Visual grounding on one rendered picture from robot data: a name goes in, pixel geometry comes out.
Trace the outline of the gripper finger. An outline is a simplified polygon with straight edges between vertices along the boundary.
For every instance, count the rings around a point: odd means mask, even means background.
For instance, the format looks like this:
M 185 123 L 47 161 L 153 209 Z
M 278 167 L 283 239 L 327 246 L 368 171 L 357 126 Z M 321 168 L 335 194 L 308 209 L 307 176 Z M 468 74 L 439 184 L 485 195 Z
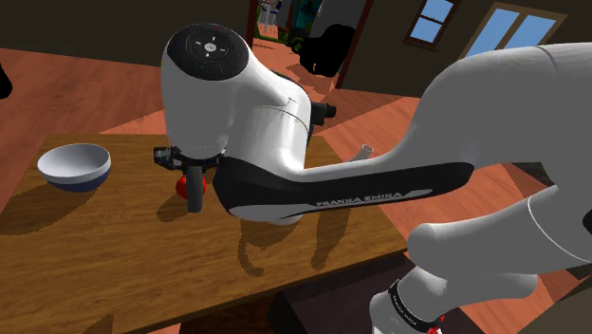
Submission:
M 203 170 L 188 166 L 186 172 L 187 207 L 189 213 L 200 213 L 203 204 Z

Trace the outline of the red tomato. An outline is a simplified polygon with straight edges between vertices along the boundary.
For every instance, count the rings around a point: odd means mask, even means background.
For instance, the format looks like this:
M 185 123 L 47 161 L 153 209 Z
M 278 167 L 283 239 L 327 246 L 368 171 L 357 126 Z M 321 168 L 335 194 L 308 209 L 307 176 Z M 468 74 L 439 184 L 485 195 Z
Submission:
M 207 185 L 205 178 L 201 179 L 201 186 L 199 187 L 202 194 L 206 193 Z M 183 199 L 188 198 L 187 194 L 187 177 L 185 175 L 181 176 L 178 181 L 176 182 L 176 194 L 179 195 Z

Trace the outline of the wooden table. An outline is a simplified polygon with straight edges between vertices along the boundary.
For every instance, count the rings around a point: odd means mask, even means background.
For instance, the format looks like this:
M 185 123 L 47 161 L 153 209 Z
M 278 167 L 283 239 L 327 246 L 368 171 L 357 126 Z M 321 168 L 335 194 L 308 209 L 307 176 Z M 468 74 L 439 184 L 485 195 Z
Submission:
M 178 173 L 153 161 L 163 135 L 51 135 L 112 158 L 97 190 L 68 193 L 30 166 L 0 213 L 0 334 L 144 334 L 403 252 L 377 207 L 305 215 L 290 226 L 200 213 Z

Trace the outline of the white bowl with blue outside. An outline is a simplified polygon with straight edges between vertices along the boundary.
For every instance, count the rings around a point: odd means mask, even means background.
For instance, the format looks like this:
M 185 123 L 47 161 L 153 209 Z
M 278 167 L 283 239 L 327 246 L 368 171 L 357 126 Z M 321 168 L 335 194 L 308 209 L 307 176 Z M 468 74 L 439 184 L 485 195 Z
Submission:
M 111 156 L 100 145 L 72 143 L 44 153 L 38 159 L 37 169 L 58 189 L 85 193 L 106 181 L 111 171 Z

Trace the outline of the grey tube-shaped thing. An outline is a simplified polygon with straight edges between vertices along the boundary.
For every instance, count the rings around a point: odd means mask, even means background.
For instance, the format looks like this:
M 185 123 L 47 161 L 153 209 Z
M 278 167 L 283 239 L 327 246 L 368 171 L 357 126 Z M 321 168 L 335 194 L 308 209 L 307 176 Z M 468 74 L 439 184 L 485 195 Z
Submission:
M 361 146 L 359 152 L 355 156 L 353 156 L 351 159 L 349 159 L 349 162 L 368 159 L 372 156 L 373 153 L 374 153 L 374 148 L 371 145 L 363 144 Z

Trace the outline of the black bulky object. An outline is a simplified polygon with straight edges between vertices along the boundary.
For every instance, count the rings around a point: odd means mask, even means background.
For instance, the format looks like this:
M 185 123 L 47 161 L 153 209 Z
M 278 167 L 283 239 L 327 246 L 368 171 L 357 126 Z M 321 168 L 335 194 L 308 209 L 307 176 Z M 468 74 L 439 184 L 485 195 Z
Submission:
M 299 49 L 300 64 L 310 73 L 334 77 L 341 68 L 356 30 L 334 24 L 320 37 L 305 37 Z

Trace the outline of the small brown-framed window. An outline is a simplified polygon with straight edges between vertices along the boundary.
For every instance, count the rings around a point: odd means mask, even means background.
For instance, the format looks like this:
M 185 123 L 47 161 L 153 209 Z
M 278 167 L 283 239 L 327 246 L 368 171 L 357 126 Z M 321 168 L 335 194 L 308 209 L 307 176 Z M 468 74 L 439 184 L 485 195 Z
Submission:
M 422 0 L 404 44 L 437 51 L 439 41 L 461 0 Z

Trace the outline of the large tan-framed window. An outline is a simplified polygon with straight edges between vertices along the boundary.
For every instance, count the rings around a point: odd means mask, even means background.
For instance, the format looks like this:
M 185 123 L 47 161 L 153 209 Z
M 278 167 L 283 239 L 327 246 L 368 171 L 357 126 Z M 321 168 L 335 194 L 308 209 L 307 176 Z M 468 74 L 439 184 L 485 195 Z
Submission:
M 546 0 L 462 0 L 458 13 L 467 19 L 461 32 L 467 43 L 458 60 L 498 49 L 549 44 L 568 18 L 563 10 L 549 10 Z

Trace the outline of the open doorway with brown frame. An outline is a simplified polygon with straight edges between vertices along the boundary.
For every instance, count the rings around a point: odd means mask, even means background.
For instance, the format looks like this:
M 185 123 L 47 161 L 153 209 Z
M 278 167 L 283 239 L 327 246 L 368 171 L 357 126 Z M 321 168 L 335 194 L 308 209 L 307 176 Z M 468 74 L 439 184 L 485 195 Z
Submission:
M 334 77 L 325 77 L 331 88 L 340 88 L 369 4 L 370 0 L 257 0 L 251 46 L 267 47 L 279 57 L 294 60 L 296 69 L 307 71 L 298 54 L 304 38 L 320 37 L 334 24 L 350 26 L 356 32 L 344 62 Z

